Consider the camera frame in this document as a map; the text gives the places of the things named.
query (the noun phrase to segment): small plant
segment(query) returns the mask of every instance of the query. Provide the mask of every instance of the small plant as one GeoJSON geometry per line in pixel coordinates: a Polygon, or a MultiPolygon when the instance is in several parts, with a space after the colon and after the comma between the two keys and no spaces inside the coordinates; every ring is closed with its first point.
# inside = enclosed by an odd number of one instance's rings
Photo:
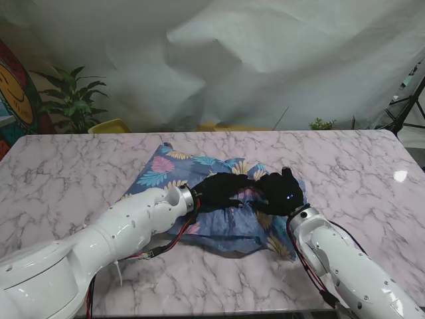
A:
{"type": "Polygon", "coordinates": [[[61,120],[54,125],[59,128],[68,128],[67,131],[65,131],[66,134],[87,133],[89,128],[100,123],[97,119],[93,118],[93,115],[107,112],[107,110],[94,108],[93,100],[91,99],[94,93],[108,97],[105,93],[100,92],[99,90],[93,90],[96,86],[106,86],[105,83],[94,81],[77,90],[77,82],[81,78],[99,78],[99,76],[81,76],[76,78],[77,74],[83,68],[83,66],[76,68],[71,73],[67,73],[59,68],[54,68],[61,78],[56,78],[40,72],[34,72],[47,79],[51,84],[58,88],[58,90],[50,89],[39,91],[40,94],[46,94],[62,100],[62,102],[43,102],[40,111],[64,116],[66,120],[61,120]]]}
{"type": "Polygon", "coordinates": [[[321,118],[316,118],[316,120],[308,124],[308,126],[312,130],[333,130],[333,127],[335,126],[336,122],[336,120],[333,120],[323,123],[321,118]]]}

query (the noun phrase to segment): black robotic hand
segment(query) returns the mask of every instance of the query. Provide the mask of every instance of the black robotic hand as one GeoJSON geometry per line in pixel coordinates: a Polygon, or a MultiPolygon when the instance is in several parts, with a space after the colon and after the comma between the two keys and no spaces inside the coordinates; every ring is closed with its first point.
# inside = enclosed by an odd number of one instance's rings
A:
{"type": "Polygon", "coordinates": [[[254,188],[262,192],[268,204],[253,201],[250,205],[265,214],[288,216],[303,206],[303,191],[288,167],[282,168],[282,174],[271,173],[261,177],[254,188]]]}
{"type": "Polygon", "coordinates": [[[238,193],[239,189],[254,186],[255,181],[248,179],[247,175],[236,175],[231,173],[217,173],[207,177],[198,185],[192,188],[192,196],[201,202],[198,212],[206,213],[216,209],[224,209],[227,207],[238,207],[242,205],[237,199],[229,197],[238,193]]]}

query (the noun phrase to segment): crumpled cloth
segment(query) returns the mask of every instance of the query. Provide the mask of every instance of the crumpled cloth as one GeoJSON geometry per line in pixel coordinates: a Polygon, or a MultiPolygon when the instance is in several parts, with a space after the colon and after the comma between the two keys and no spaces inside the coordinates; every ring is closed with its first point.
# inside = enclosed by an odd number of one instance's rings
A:
{"type": "MultiPolygon", "coordinates": [[[[262,164],[248,169],[245,159],[220,161],[215,158],[192,156],[175,151],[171,144],[160,145],[123,198],[141,193],[150,187],[171,189],[187,183],[193,187],[204,178],[219,173],[246,174],[260,179],[268,172],[262,164]]],[[[305,184],[298,181],[305,193],[305,184]]],[[[205,245],[212,251],[238,251],[249,254],[258,249],[270,249],[288,259],[295,259],[294,247],[286,233],[286,217],[269,216],[254,211],[248,202],[261,197],[253,189],[241,190],[233,198],[243,202],[243,207],[219,209],[199,213],[196,221],[181,237],[182,241],[205,245]]],[[[180,217],[168,231],[176,235],[187,217],[180,217]]]]}

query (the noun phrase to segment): white backdrop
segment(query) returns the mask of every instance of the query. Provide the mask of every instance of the white backdrop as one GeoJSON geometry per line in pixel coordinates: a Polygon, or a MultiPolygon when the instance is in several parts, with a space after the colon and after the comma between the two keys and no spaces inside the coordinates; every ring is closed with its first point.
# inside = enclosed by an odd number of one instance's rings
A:
{"type": "Polygon", "coordinates": [[[424,0],[0,0],[28,70],[106,76],[103,119],[134,132],[212,120],[373,123],[425,54],[424,0]]]}

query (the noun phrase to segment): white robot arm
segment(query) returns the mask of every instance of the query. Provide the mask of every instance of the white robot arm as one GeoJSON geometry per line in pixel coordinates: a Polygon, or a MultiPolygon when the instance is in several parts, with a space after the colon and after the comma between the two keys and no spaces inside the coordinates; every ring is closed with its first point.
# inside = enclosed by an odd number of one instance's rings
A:
{"type": "Polygon", "coordinates": [[[352,318],[425,319],[425,313],[392,277],[316,209],[299,211],[289,221],[299,252],[318,277],[331,275],[352,318]]]}
{"type": "Polygon", "coordinates": [[[0,260],[0,318],[69,319],[83,305],[93,276],[139,252],[194,208],[186,186],[151,188],[109,207],[75,235],[0,260]]]}

